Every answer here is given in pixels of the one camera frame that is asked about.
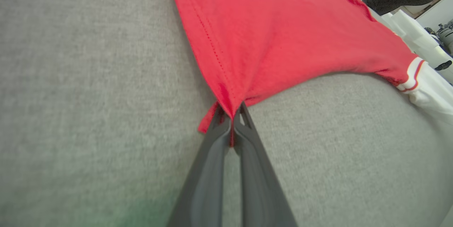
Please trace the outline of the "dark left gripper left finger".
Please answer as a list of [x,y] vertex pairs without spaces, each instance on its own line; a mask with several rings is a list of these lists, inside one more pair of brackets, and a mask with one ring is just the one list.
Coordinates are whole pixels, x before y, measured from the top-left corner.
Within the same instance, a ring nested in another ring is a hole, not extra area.
[[231,119],[217,106],[167,227],[222,227],[224,159]]

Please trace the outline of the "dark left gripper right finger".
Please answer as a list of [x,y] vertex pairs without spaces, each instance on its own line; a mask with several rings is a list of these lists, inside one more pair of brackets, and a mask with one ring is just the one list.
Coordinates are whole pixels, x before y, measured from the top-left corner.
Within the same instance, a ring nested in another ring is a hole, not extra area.
[[298,227],[244,102],[233,119],[240,158],[243,227]]

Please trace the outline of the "red jersey white striped trim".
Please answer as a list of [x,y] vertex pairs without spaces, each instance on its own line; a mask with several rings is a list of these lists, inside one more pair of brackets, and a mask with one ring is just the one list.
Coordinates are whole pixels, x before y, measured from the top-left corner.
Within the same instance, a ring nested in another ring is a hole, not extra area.
[[174,0],[198,67],[233,118],[283,90],[337,72],[374,73],[446,123],[453,143],[453,86],[372,17],[361,0]]

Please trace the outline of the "silver metal canister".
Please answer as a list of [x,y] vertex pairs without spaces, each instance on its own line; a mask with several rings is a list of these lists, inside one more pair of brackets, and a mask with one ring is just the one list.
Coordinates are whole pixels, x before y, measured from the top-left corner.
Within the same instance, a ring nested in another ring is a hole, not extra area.
[[438,24],[439,29],[434,31],[430,27],[424,28],[440,47],[451,57],[453,57],[453,24]]

